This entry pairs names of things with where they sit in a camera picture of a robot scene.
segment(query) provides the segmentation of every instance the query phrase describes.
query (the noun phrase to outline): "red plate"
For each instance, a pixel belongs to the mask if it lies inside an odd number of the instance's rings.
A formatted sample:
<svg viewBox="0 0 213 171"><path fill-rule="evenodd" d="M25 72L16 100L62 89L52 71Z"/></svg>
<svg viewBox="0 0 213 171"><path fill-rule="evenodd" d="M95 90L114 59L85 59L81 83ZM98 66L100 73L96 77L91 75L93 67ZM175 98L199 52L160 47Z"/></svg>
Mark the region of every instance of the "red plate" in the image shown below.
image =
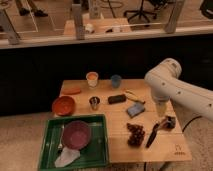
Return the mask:
<svg viewBox="0 0 213 171"><path fill-rule="evenodd" d="M75 101L69 96L59 97L52 104L52 112L59 116L73 114L74 110Z"/></svg>

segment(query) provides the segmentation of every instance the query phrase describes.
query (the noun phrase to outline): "wooden table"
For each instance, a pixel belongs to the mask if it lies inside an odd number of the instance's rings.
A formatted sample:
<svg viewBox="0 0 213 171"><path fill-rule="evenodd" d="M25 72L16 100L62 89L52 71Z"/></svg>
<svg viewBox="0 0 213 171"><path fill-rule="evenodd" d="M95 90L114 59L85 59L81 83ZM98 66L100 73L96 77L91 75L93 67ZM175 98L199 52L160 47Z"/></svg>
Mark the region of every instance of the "wooden table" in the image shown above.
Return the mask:
<svg viewBox="0 0 213 171"><path fill-rule="evenodd" d="M143 79L123 79L118 89L113 89L109 80L99 80L98 86L93 89L88 87L86 80L66 80L63 82L60 96L66 95L64 92L75 87L80 87L82 92L71 96L76 102L74 116L104 114L106 117L111 163L191 160L191 153L177 118L176 127L172 131L160 130L150 148L145 148L152 127L157 121L162 120L162 117L160 118L156 113L155 104L150 95L150 88ZM140 100L146 101L146 111L132 119L126 113L126 109L134 104L133 101L127 100L113 105L109 105L107 102L109 96L122 94L127 89L137 94ZM89 98L92 96L98 96L101 99L97 111L93 111L90 107ZM167 104L166 114L176 117L170 102ZM127 123L142 124L144 126L145 139L139 148L132 148L127 144L130 136L130 132L126 127Z"/></svg>
<svg viewBox="0 0 213 171"><path fill-rule="evenodd" d="M94 34L105 34L105 32L113 26L120 26L122 32L131 32L131 28L126 18L83 19L84 26L88 23L94 26ZM64 35L75 36L74 20L66 21Z"/></svg>

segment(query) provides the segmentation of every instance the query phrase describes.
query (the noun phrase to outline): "fork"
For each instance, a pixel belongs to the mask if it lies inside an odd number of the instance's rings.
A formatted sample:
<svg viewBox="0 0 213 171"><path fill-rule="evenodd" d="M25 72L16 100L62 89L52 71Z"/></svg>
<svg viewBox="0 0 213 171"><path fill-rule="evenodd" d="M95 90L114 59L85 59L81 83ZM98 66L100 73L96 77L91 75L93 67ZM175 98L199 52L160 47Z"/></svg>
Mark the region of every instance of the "fork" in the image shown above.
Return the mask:
<svg viewBox="0 0 213 171"><path fill-rule="evenodd" d="M61 137L60 137L60 143L58 144L58 153L60 154L63 150L63 144L62 144L62 135L64 132L64 124L61 125Z"/></svg>

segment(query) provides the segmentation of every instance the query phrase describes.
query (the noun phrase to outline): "floor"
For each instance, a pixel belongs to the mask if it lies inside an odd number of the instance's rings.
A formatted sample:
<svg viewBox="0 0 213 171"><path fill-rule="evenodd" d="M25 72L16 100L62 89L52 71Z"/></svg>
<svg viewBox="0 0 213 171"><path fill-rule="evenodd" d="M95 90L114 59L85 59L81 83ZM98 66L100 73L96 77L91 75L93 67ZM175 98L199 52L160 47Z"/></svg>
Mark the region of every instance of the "floor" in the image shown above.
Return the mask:
<svg viewBox="0 0 213 171"><path fill-rule="evenodd" d="M173 102L182 127L197 116ZM45 123L52 113L32 113L0 117L0 170L36 171ZM166 171L213 171L213 123L205 118L191 122L184 132L192 161L172 162ZM164 163L147 163L147 171L157 171ZM143 171L143 163L111 164L85 171Z"/></svg>
<svg viewBox="0 0 213 171"><path fill-rule="evenodd" d="M58 36L63 34L64 26L67 20L72 19L72 11L70 10L70 0L34 0L38 8L44 10L49 14L48 17L36 18L31 13L27 16L20 16L14 1L9 1L10 6L6 9L6 12L21 38L28 37L44 37L44 36ZM23 6L30 10L30 7L26 0L22 0ZM113 18L112 12L109 9L107 1L98 0L100 5L101 14L104 18ZM115 17L123 17L125 10L138 9L141 0L118 0L112 3L112 8L115 13ZM200 26L200 25L212 25L212 20L205 18L199 7L202 0L186 0L182 13L180 15L178 26ZM157 19L151 20L150 26L145 27L147 24L142 17L138 17L130 20L132 30L142 29L155 29L163 28L168 22L171 15L174 4L170 3L158 12ZM153 6L145 1L144 9L153 11ZM5 38L4 33L0 32L0 39Z"/></svg>

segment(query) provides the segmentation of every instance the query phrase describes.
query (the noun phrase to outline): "glass railing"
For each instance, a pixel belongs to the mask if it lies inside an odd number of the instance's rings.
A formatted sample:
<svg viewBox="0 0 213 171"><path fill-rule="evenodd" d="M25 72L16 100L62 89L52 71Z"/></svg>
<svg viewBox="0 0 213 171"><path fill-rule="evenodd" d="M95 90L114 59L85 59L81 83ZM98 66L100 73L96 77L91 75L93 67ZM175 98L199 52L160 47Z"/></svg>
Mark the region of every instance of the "glass railing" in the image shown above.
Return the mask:
<svg viewBox="0 0 213 171"><path fill-rule="evenodd" d="M213 33L209 0L81 0L80 12L70 0L33 0L40 13L17 1L0 0L0 47Z"/></svg>

